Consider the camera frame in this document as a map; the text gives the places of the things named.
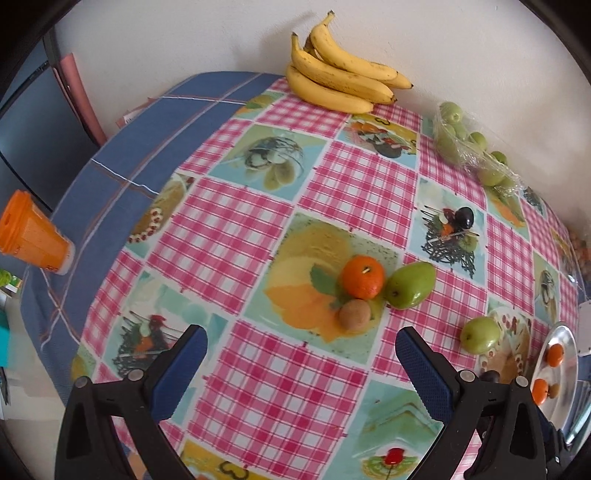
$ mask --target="banana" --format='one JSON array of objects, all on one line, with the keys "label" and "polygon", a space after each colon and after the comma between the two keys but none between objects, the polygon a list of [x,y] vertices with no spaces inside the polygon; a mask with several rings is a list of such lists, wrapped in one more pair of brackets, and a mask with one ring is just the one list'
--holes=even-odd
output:
[{"label": "banana", "polygon": [[335,13],[331,10],[326,15],[326,18],[310,32],[314,48],[326,63],[337,69],[347,70],[375,80],[384,81],[396,78],[398,72],[393,68],[381,63],[360,59],[340,48],[328,28],[328,24],[334,17]]},{"label": "banana", "polygon": [[312,40],[309,35],[308,35],[308,38],[306,39],[306,43],[304,43],[304,51],[306,53],[309,53],[310,55],[312,55],[316,60],[322,61],[322,59],[320,58],[320,55],[318,55],[318,52],[314,48],[314,45],[312,45]]},{"label": "banana", "polygon": [[291,90],[308,103],[344,113],[370,113],[374,105],[362,98],[337,92],[312,82],[290,64],[285,73]]},{"label": "banana", "polygon": [[382,80],[382,83],[390,88],[398,88],[402,90],[407,90],[414,87],[414,85],[410,83],[410,80],[400,72],[398,72],[398,76],[396,78],[392,80]]},{"label": "banana", "polygon": [[300,48],[300,42],[295,33],[291,34],[291,62],[300,73],[324,87],[355,95],[373,103],[392,102],[394,94],[383,83],[356,73],[335,69],[315,59]]}]

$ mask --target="printed cherry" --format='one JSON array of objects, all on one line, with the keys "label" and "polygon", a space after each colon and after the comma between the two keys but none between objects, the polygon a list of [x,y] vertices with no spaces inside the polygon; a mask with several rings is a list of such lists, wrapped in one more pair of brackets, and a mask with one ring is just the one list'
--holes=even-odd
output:
[{"label": "printed cherry", "polygon": [[388,454],[384,459],[384,464],[386,465],[398,465],[404,459],[404,449],[403,448],[390,448],[388,450]]}]

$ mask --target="blue gripper pad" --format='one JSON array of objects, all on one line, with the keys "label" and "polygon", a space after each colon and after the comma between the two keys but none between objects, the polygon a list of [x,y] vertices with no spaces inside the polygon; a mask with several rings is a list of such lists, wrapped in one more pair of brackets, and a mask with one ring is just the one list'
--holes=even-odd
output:
[{"label": "blue gripper pad", "polygon": [[453,416],[449,387],[423,351],[404,330],[396,335],[396,356],[433,420],[447,425]]},{"label": "blue gripper pad", "polygon": [[166,420],[173,415],[206,353],[207,333],[199,327],[152,389],[150,413],[155,421]]}]

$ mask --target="green apple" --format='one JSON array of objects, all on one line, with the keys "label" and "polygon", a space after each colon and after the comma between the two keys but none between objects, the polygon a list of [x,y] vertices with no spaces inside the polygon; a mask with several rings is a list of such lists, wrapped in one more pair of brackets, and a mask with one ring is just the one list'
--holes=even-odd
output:
[{"label": "green apple", "polygon": [[440,124],[435,129],[435,148],[441,154],[443,159],[451,164],[458,165],[460,156],[457,153],[457,147],[454,143],[456,131],[449,124]]},{"label": "green apple", "polygon": [[476,176],[484,187],[494,187],[506,178],[505,172],[498,167],[495,157],[488,153],[484,154],[483,164],[476,172]]},{"label": "green apple", "polygon": [[518,190],[516,182],[508,176],[502,179],[495,186],[495,189],[498,191],[500,195],[503,196],[513,195],[514,193],[517,193]]},{"label": "green apple", "polygon": [[439,106],[439,111],[441,112],[441,118],[443,118],[443,121],[447,124],[461,122],[464,117],[462,109],[453,102],[443,102]]},{"label": "green apple", "polygon": [[488,148],[488,142],[486,141],[486,137],[482,135],[480,132],[472,132],[468,139],[474,142],[483,150],[486,150]]},{"label": "green apple", "polygon": [[462,348],[472,355],[481,355],[499,341],[501,329],[490,317],[476,317],[464,325],[460,334]]},{"label": "green apple", "polygon": [[455,137],[456,136],[456,130],[453,128],[453,125],[450,124],[443,124],[443,128],[446,130],[446,132],[450,135],[450,137]]},{"label": "green apple", "polygon": [[460,140],[467,140],[468,130],[466,130],[464,124],[454,124],[453,129],[456,131],[456,137],[458,137]]},{"label": "green apple", "polygon": [[497,162],[507,165],[507,156],[503,152],[495,150],[494,152],[491,152],[491,155],[495,157]]},{"label": "green apple", "polygon": [[505,180],[506,175],[501,170],[494,168],[483,168],[476,173],[478,180],[483,187],[494,187]]},{"label": "green apple", "polygon": [[398,310],[415,307],[435,288],[437,270],[429,262],[413,262],[396,270],[386,282],[384,297]]}]

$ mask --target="teal object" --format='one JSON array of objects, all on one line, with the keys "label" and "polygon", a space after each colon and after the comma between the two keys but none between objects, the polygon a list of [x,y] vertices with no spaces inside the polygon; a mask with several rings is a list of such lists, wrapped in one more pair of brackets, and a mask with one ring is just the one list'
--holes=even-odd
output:
[{"label": "teal object", "polygon": [[0,310],[0,367],[8,366],[8,341],[10,340],[10,329],[6,312]]}]

